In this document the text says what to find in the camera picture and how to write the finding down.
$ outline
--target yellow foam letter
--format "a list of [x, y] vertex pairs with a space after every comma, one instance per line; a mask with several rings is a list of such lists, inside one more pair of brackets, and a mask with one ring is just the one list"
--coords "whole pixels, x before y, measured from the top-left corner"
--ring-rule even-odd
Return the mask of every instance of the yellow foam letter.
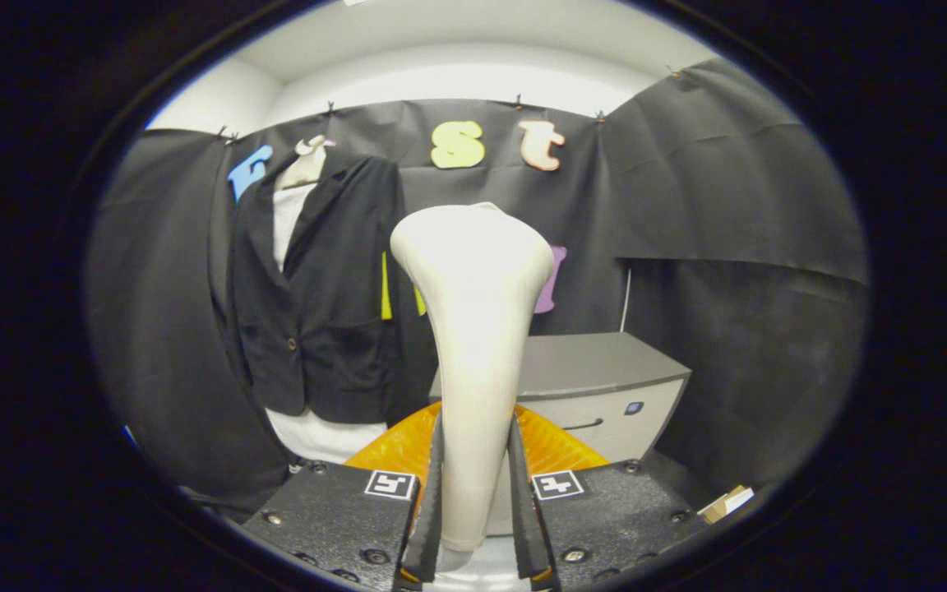
[[474, 166], [484, 158], [484, 145], [477, 140], [481, 134], [477, 121], [445, 121], [433, 130], [435, 149], [429, 158], [439, 169]]

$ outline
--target white cone-shaped object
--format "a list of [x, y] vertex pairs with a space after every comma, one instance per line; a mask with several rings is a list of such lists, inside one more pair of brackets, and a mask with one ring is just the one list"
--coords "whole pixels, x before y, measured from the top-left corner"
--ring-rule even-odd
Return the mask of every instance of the white cone-shaped object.
[[397, 224], [390, 247], [422, 293], [440, 359], [441, 542], [469, 554], [485, 537], [521, 356], [553, 255], [539, 233], [492, 203], [419, 210]]

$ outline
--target white ceiling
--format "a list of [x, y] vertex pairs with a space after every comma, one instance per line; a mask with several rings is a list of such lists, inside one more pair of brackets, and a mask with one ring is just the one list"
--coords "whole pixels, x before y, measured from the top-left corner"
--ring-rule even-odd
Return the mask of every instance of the white ceiling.
[[384, 50], [469, 41], [563, 49], [655, 78], [714, 56], [687, 34], [613, 0], [334, 0], [237, 57], [286, 84]]

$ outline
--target jacket pocket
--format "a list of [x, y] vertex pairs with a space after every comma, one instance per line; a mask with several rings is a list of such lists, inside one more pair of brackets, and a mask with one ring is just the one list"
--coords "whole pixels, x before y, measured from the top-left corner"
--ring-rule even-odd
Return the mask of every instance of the jacket pocket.
[[323, 326], [305, 339], [306, 377], [327, 392], [378, 392], [385, 383], [381, 340], [380, 318]]

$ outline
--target black curtain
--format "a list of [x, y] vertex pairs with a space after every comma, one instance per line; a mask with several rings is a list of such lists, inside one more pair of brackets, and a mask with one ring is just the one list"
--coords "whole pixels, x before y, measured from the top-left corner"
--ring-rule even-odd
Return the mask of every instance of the black curtain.
[[264, 412], [239, 390], [211, 306], [207, 246], [224, 141], [146, 132], [90, 237], [90, 345], [113, 412], [176, 484], [257, 509], [286, 475]]
[[[523, 120], [565, 137], [557, 171], [523, 161]], [[476, 121], [485, 157], [431, 161], [432, 131]], [[679, 72], [604, 121], [531, 105], [399, 101], [282, 123], [235, 142], [147, 132], [101, 206], [91, 330], [113, 404], [168, 474], [220, 494], [270, 487], [284, 462], [222, 350], [232, 216], [303, 139], [397, 162], [410, 212], [492, 201], [567, 256], [534, 335], [624, 329], [691, 368], [657, 453], [715, 490], [789, 475], [842, 409], [868, 269], [842, 177], [793, 113], [723, 60]], [[407, 278], [395, 313], [417, 315]], [[627, 314], [624, 317], [624, 304]], [[428, 391], [428, 319], [409, 338]]]
[[657, 450], [720, 492], [785, 479], [845, 404], [866, 329], [842, 176], [722, 59], [621, 105], [605, 139], [621, 195], [601, 239], [631, 266], [625, 329], [692, 368]]

